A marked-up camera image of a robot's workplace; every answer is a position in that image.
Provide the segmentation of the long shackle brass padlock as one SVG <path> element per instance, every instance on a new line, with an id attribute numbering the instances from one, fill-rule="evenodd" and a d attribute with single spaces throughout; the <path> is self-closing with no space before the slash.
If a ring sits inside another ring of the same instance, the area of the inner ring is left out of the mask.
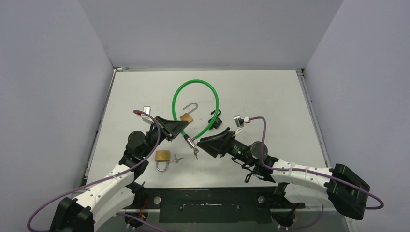
<path id="1" fill-rule="evenodd" d="M 179 117 L 181 121 L 186 121 L 188 123 L 191 123 L 193 121 L 193 118 L 191 114 L 198 108 L 198 104 L 196 102 L 191 102 L 188 105 L 186 105 L 183 110 L 188 110 L 185 112 L 183 115 Z"/>

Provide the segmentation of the black combination padlock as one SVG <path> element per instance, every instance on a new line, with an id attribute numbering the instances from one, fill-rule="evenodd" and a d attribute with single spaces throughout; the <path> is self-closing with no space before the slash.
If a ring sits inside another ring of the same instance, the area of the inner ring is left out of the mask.
<path id="1" fill-rule="evenodd" d="M 211 115 L 214 115 L 214 114 L 215 114 L 215 110 L 212 111 L 210 114 L 211 114 Z M 209 128 L 209 130 L 218 129 L 218 127 L 222 124 L 222 120 L 219 118 L 220 114 L 221 114 L 221 110 L 219 109 L 219 110 L 218 110 L 217 117 L 216 117 L 215 121 L 212 123 L 211 127 Z"/>

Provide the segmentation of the cable lock silver keys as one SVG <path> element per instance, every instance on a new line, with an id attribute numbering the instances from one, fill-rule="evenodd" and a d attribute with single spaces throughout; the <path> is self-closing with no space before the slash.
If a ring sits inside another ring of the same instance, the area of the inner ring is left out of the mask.
<path id="1" fill-rule="evenodd" d="M 193 148 L 193 154 L 194 154 L 196 159 L 198 159 L 198 152 L 199 152 L 198 148 L 196 148 L 196 147 Z"/>

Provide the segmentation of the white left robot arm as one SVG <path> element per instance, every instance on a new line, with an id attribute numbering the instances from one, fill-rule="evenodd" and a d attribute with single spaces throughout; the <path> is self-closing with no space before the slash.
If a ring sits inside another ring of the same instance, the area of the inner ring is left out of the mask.
<path id="1" fill-rule="evenodd" d="M 144 203 L 144 194 L 136 179 L 148 166 L 148 156 L 163 140 L 176 138 L 188 124 L 188 121 L 157 116 L 148 132 L 131 132 L 122 158 L 105 178 L 74 199 L 65 197 L 60 201 L 49 231 L 95 232 L 123 208 L 140 207 Z"/>

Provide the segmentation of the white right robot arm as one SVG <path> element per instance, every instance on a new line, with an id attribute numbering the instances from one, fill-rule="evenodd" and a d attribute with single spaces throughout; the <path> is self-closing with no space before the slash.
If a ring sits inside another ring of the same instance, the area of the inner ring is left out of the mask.
<path id="1" fill-rule="evenodd" d="M 217 135 L 199 140 L 197 145 L 213 157 L 226 154 L 242 169 L 260 180 L 284 185 L 273 194 L 274 203 L 286 207 L 290 203 L 320 204 L 334 207 L 340 214 L 362 220 L 370 186 L 343 164 L 334 168 L 314 168 L 287 162 L 268 155 L 265 144 L 255 141 L 250 145 L 238 141 L 229 128 Z"/>

